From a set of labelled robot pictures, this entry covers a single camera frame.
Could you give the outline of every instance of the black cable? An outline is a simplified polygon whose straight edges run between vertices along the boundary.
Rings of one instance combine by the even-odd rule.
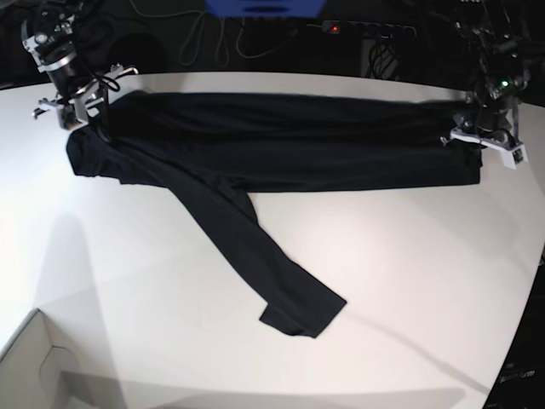
[[[245,58],[246,60],[255,60],[257,58],[261,58],[261,57],[264,57],[266,55],[270,55],[270,54],[275,53],[279,49],[282,49],[283,47],[285,47],[299,33],[299,28],[297,28],[285,41],[283,41],[279,45],[277,45],[277,46],[275,46],[275,47],[273,47],[273,48],[271,48],[271,49],[269,49],[269,50],[267,50],[265,52],[256,54],[256,55],[246,55],[240,49],[240,40],[242,39],[242,36],[244,34],[244,28],[245,28],[245,25],[246,25],[244,17],[242,19],[242,24],[243,24],[243,26],[240,29],[240,32],[238,33],[237,42],[235,43],[235,49],[237,50],[237,54],[240,55],[242,58]]]

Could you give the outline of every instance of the white table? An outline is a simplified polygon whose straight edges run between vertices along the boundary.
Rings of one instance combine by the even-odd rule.
[[[459,97],[246,72],[124,78],[130,89]],[[348,300],[312,340],[258,321],[263,300],[169,191],[75,177],[55,116],[30,116],[53,93],[0,92],[0,342],[40,307],[105,408],[482,407],[545,241],[544,109],[521,108],[531,167],[487,150],[478,186],[253,196],[286,254]]]

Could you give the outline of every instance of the blue object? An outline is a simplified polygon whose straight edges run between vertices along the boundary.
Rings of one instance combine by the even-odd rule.
[[[218,17],[316,17],[325,0],[207,0]]]

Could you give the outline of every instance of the cable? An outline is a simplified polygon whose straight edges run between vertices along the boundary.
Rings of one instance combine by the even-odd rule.
[[[235,49],[237,50],[237,54],[240,55],[242,58],[245,58],[246,60],[255,60],[257,58],[261,58],[261,57],[264,57],[266,55],[270,55],[272,53],[275,53],[279,49],[282,49],[283,47],[285,47],[299,33],[299,29],[297,28],[293,32],[293,34],[291,34],[291,36],[288,39],[286,39],[283,43],[277,45],[276,47],[273,47],[272,49],[269,49],[269,50],[267,50],[267,51],[265,51],[263,53],[260,53],[260,54],[246,55],[240,49],[240,40],[242,39],[242,36],[244,34],[244,28],[245,28],[245,24],[246,24],[246,21],[245,21],[244,17],[242,19],[242,24],[243,24],[243,26],[240,29],[240,32],[238,33],[237,42],[235,43]]]
[[[207,15],[212,15],[210,12],[203,11],[203,10],[187,10],[187,11],[180,11],[180,12],[171,13],[171,14],[147,14],[147,13],[141,12],[136,7],[136,4],[135,4],[134,0],[129,0],[129,2],[130,2],[130,5],[132,6],[133,10],[140,17],[145,17],[147,19],[169,19],[169,18],[173,18],[173,17],[182,17],[182,16],[185,16],[185,15],[196,14],[197,17],[195,18],[195,21],[193,22],[193,25],[192,25],[192,27],[191,27],[191,29],[189,31],[189,35],[187,36],[186,40],[180,46],[180,51],[178,52],[178,62],[180,62],[180,64],[183,65],[183,66],[191,66],[197,61],[197,58],[200,55],[201,43],[203,41],[204,18]],[[227,38],[226,38],[226,35],[225,35],[225,19],[220,18],[219,22],[220,22],[220,36],[219,36],[219,39],[218,39],[218,43],[217,43],[217,45],[215,47],[215,62],[221,68],[225,68],[229,64],[229,60],[230,60],[229,48],[227,47]],[[185,60],[184,59],[184,54],[187,52],[187,49],[188,49],[189,45],[191,44],[192,40],[194,39],[195,35],[197,36],[196,37],[197,43],[195,45],[195,51],[193,52],[192,56],[188,60]],[[222,48],[224,48],[224,50],[225,50],[225,60],[224,61],[221,61],[221,56],[220,56]]]

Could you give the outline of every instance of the metal bracket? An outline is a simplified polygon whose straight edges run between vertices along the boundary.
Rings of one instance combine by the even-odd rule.
[[[515,147],[507,147],[505,143],[478,137],[475,134],[467,134],[459,128],[450,132],[450,140],[457,139],[469,143],[477,143],[498,151],[502,155],[502,161],[509,169],[516,170],[522,162],[528,162],[528,153],[525,144],[518,142]]]

